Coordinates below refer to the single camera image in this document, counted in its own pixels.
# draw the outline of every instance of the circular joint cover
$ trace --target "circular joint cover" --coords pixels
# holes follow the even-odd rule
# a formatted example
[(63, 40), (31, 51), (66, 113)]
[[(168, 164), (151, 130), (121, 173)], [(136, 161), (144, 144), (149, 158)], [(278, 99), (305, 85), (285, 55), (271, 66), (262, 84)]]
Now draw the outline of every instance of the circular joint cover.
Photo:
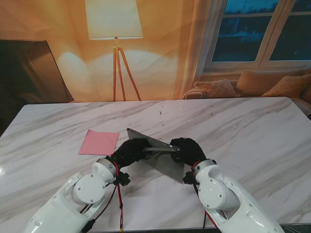
[(216, 179), (204, 181), (200, 184), (199, 198), (208, 209), (220, 209), (227, 200), (225, 184)]
[(93, 174), (83, 176), (75, 185), (76, 197), (86, 203), (93, 204), (105, 194), (105, 182)]

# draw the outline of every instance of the red cable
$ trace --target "red cable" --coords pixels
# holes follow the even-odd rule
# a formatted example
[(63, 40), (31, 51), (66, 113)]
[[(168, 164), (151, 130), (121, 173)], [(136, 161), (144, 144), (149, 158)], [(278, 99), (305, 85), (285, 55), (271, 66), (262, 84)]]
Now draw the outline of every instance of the red cable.
[[(117, 177), (119, 176), (119, 165), (116, 162), (113, 162), (117, 169)], [(122, 197), (121, 197), (121, 191), (120, 191), (120, 184), (117, 184), (118, 188), (118, 196), (119, 196), (119, 204), (121, 209), (121, 216), (120, 216), (120, 232), (123, 232), (123, 203), (122, 203)]]
[[(199, 164), (200, 162), (198, 161), (198, 162), (196, 162), (194, 165), (193, 165), (193, 169)], [(214, 226), (219, 230), (219, 228), (218, 228), (218, 226), (216, 225), (216, 223), (214, 222), (214, 220), (211, 218), (211, 216), (208, 214), (208, 212), (205, 210), (205, 208), (204, 208), (204, 211), (205, 211), (205, 213), (206, 213), (206, 215), (207, 215), (207, 217), (209, 218), (209, 220), (214, 224)]]

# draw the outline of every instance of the black glove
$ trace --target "black glove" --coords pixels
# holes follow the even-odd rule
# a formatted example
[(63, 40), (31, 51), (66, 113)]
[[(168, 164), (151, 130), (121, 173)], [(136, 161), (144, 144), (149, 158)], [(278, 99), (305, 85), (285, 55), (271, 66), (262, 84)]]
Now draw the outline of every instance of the black glove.
[(117, 162), (121, 167), (129, 166), (135, 161), (146, 157), (142, 150), (151, 147), (146, 138), (134, 138), (125, 141), (111, 156), (111, 161)]
[(177, 138), (173, 139), (170, 143), (172, 146), (180, 148), (179, 152), (172, 153), (171, 157), (175, 162), (184, 162), (189, 166), (193, 166), (196, 162), (206, 160), (206, 157), (199, 146), (191, 138)]

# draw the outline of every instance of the white lampshade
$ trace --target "white lampshade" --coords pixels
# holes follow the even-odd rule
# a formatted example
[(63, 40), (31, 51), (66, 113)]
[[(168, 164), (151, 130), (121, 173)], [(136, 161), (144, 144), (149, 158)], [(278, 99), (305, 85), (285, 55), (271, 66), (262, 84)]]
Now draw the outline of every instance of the white lampshade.
[(91, 40), (142, 38), (136, 0), (86, 0)]

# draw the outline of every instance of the pink paper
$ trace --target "pink paper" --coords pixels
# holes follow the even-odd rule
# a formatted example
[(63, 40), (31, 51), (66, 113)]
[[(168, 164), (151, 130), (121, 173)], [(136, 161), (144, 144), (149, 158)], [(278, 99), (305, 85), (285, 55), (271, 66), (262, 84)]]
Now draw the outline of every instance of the pink paper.
[(95, 132), (88, 130), (79, 154), (112, 155), (119, 133)]

